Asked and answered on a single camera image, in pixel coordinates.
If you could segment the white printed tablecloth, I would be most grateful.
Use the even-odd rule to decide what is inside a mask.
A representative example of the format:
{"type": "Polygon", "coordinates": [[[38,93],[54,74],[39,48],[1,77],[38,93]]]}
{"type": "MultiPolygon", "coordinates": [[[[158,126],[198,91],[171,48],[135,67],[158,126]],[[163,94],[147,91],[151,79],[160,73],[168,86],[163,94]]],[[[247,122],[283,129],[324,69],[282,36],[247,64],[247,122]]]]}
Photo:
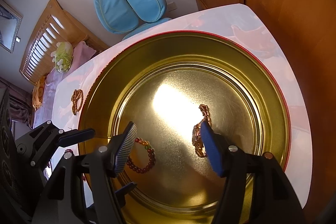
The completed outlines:
{"type": "Polygon", "coordinates": [[[210,109],[213,128],[245,152],[276,155],[305,205],[310,191],[310,125],[300,88],[280,46],[245,5],[195,12],[140,32],[67,76],[56,91],[58,127],[92,127],[75,148],[90,153],[129,122],[157,162],[135,181],[122,209],[127,223],[210,223],[224,186],[191,143],[210,109]]]}

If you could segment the wooden bed headboard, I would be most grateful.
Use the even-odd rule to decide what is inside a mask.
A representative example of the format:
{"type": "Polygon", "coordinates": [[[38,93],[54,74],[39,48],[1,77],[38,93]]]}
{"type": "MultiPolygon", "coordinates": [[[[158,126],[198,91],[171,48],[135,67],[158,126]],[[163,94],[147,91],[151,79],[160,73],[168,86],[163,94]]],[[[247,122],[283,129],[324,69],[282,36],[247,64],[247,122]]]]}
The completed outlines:
{"type": "Polygon", "coordinates": [[[21,75],[35,85],[54,68],[51,52],[56,50],[56,43],[69,42],[75,47],[81,41],[98,53],[109,48],[57,0],[49,0],[31,33],[19,68],[21,75]]]}

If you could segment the framed wall picture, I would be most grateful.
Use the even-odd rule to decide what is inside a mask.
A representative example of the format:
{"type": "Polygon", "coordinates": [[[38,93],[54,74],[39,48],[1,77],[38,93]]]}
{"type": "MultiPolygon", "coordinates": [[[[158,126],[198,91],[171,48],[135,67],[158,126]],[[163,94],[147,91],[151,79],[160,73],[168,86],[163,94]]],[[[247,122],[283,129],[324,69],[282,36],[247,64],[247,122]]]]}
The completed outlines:
{"type": "Polygon", "coordinates": [[[7,52],[13,53],[15,44],[21,41],[18,37],[18,30],[23,16],[4,0],[1,0],[0,9],[1,47],[7,52]]]}

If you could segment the blue padded chair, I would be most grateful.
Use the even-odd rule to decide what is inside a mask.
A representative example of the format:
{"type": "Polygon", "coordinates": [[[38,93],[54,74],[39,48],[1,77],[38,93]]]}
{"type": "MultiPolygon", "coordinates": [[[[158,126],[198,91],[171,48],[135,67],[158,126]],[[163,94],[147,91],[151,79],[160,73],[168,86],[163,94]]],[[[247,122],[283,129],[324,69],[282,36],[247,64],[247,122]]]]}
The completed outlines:
{"type": "Polygon", "coordinates": [[[166,0],[94,0],[94,7],[103,27],[123,39],[170,20],[166,0]]]}

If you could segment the pink bed sheet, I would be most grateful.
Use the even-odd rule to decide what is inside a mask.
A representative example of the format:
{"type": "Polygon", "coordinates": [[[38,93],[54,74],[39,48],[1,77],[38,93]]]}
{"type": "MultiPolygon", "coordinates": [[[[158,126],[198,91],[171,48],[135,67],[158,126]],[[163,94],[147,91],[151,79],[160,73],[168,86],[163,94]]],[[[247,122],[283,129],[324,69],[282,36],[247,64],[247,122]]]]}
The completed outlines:
{"type": "Polygon", "coordinates": [[[47,60],[52,62],[52,71],[46,75],[45,91],[43,94],[43,103],[38,110],[34,112],[33,128],[38,127],[44,122],[52,119],[52,109],[54,105],[55,93],[58,84],[70,75],[73,71],[89,61],[95,54],[96,50],[87,46],[84,41],[79,42],[77,46],[73,47],[73,60],[69,71],[59,73],[55,69],[52,62],[51,55],[47,56],[47,60]]]}

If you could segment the wooden wardrobe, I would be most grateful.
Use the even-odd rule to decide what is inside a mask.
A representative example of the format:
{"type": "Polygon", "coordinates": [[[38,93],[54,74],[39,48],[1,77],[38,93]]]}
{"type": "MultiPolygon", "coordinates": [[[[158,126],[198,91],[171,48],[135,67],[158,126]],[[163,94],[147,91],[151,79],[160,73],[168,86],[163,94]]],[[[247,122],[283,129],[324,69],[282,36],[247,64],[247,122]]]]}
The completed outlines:
{"type": "Polygon", "coordinates": [[[238,41],[273,65],[276,40],[290,61],[303,90],[305,107],[295,118],[308,117],[312,131],[312,182],[303,209],[309,223],[335,223],[335,0],[196,0],[200,10],[244,4],[262,21],[246,31],[237,24],[238,41]]]}

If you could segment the orange pillow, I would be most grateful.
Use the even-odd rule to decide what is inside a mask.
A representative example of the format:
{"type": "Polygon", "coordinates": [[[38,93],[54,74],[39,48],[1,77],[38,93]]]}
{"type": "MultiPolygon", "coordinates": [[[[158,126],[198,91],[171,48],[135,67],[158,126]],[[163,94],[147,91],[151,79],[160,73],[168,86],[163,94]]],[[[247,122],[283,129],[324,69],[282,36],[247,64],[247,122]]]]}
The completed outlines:
{"type": "Polygon", "coordinates": [[[43,76],[34,85],[33,93],[32,93],[33,95],[32,103],[33,103],[34,110],[38,110],[38,108],[40,108],[43,103],[43,94],[45,91],[45,81],[46,81],[46,76],[43,76]]]}

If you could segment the red gold round tin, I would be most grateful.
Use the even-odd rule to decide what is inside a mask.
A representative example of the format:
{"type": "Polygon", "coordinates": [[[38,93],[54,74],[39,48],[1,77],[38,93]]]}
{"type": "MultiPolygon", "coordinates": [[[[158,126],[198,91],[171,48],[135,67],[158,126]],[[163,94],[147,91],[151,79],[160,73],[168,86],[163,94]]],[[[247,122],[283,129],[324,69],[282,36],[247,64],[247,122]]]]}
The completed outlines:
{"type": "Polygon", "coordinates": [[[288,162],[290,119],[276,80],[232,40],[196,31],[154,35],[128,46],[102,70],[83,105],[79,128],[96,136],[79,145],[89,154],[129,122],[154,148],[155,165],[126,167],[112,179],[136,188],[122,208],[127,223],[210,223],[224,188],[209,161],[195,153],[193,128],[210,111],[213,130],[246,153],[271,152],[288,162]]]}

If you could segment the green cabbage plush toy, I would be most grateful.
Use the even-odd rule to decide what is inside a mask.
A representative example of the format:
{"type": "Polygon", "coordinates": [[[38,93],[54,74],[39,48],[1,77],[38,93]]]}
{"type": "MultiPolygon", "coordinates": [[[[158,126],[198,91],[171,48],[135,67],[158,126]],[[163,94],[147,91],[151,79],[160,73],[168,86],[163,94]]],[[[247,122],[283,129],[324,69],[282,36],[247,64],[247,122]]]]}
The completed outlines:
{"type": "Polygon", "coordinates": [[[70,42],[57,42],[56,50],[51,52],[52,62],[59,73],[69,71],[73,60],[74,48],[70,42]]]}

